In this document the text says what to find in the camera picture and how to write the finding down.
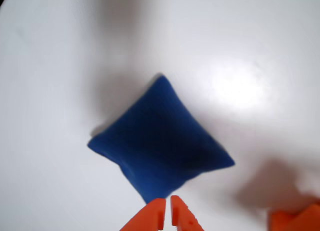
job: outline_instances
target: white table surface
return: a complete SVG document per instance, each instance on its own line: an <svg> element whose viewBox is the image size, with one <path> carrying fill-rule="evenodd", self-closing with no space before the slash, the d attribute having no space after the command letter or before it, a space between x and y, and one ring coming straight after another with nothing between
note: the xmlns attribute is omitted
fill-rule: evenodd
<svg viewBox="0 0 320 231"><path fill-rule="evenodd" d="M0 230L132 218L142 198L87 142L157 73L236 162L174 192L204 230L265 231L320 197L319 1L5 0Z"/></svg>

